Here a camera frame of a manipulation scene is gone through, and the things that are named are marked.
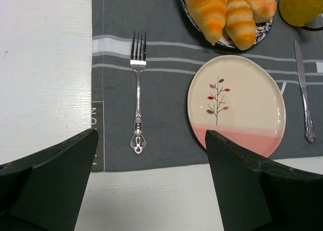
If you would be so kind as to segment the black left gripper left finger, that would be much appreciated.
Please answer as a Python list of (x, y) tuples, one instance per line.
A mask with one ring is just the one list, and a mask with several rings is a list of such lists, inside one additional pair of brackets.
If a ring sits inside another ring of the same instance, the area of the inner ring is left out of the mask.
[(98, 144), (85, 130), (1, 165), (1, 230), (74, 230)]

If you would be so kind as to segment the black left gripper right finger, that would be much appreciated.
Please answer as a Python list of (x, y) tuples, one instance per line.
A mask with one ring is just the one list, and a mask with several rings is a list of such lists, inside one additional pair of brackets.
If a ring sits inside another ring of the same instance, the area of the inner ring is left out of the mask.
[(322, 175), (280, 164), (208, 130), (224, 230), (322, 230)]

